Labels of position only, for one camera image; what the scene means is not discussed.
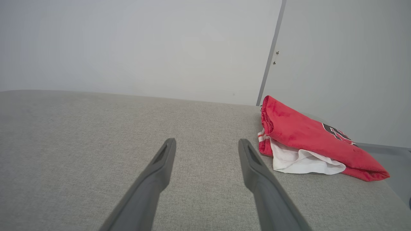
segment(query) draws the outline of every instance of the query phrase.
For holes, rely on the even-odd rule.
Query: folded clothing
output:
[[[347,135],[310,119],[271,96],[264,98],[261,123],[265,135],[274,141],[343,163],[346,166],[342,171],[343,174],[365,181],[390,177],[390,174],[369,153],[359,148]],[[271,146],[264,145],[260,151],[265,155],[272,155],[269,149],[271,150]]]
[[[275,171],[283,173],[323,173],[333,175],[345,170],[345,165],[318,153],[285,146],[266,136],[264,129],[258,133],[260,152],[272,156]],[[264,153],[266,146],[271,153]]]

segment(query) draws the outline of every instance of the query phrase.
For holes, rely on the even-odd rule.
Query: printed number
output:
[[[351,145],[357,146],[350,138],[348,138],[348,136],[346,136],[344,133],[342,133],[341,131],[339,131],[336,128],[333,128],[331,126],[328,126],[326,124],[323,124],[323,127],[326,131],[328,131],[329,133],[331,133],[333,136],[335,136],[337,139],[341,140],[341,141],[345,141]]]

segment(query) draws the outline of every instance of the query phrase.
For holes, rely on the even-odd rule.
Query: white door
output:
[[[410,1],[287,0],[275,51],[263,98],[411,148]]]

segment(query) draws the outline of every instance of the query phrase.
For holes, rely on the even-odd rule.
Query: gray fabric surface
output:
[[[257,148],[259,131],[256,106],[0,92],[0,230],[98,229],[169,137],[177,152],[153,230],[259,230],[237,153],[240,138]],[[274,175],[313,230],[411,230],[411,212],[384,181]]]

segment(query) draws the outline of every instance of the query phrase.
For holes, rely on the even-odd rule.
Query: gray floor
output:
[[[360,146],[390,173],[386,182],[409,205],[411,198],[411,153],[403,149]]]

